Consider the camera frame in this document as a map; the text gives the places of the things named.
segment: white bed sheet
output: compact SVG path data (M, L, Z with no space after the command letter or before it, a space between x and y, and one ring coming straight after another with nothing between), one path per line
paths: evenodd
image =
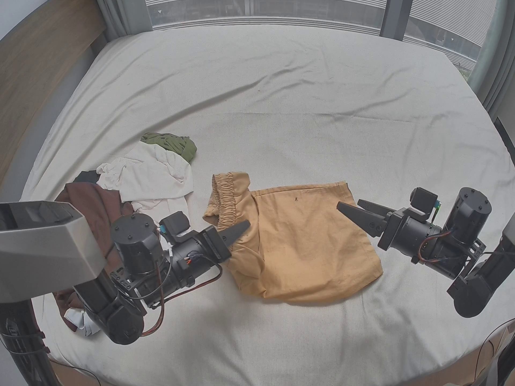
M459 189L475 187L493 206L480 235L490 249L515 210L513 164L458 70L438 51L395 40L272 25L118 39L60 114L23 199L53 199L146 131L195 141L187 203L197 229L211 175L239 170L255 190L347 180L356 199L395 208L422 186L440 196L439 224ZM515 317L515 275L465 319L450 280L371 241L383 276L331 305L247 297L225 273L168 303L158 333L128 346L71 332L51 295L35 312L53 357L127 386L394 385L451 364Z

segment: tan shorts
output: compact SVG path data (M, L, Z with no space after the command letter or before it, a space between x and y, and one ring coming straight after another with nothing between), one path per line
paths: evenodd
M248 220L227 263L241 292L286 302L347 298L383 273L367 235L337 209L355 204L345 182L249 191L247 173L213 176L204 220Z

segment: gray curtain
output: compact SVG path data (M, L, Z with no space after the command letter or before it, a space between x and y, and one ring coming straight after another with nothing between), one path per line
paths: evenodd
M97 0L106 21L107 41L152 31L145 0Z
M495 120L515 74L515 0L497 0L469 85Z

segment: wooden floor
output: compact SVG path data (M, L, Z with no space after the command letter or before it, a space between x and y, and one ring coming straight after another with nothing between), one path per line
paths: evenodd
M506 345L506 342L509 340L508 336L509 333L507 331L501 332L491 339L493 347L490 343L485 344L485 347L481 350L477 374L479 374L481 370L488 365L493 356L494 349L497 350L499 346L502 347ZM464 386L472 383L474 381L474 368L478 353L479 349L469 353L467 356L461 358L446 369L440 370L439 372L433 373L429 376L425 376L422 379L404 383L402 386L443 386L446 383L454 383L459 386ZM66 368L54 363L52 363L52 365L63 386L98 386L98 382L95 379L86 376L77 370ZM102 386L115 386L105 382L102 382L101 384ZM512 373L505 386L515 386L515 372Z

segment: wooden bed frame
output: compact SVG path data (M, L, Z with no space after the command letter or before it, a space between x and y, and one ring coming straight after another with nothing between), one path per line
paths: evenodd
M0 185L31 120L105 29L96 0L48 0L0 40Z

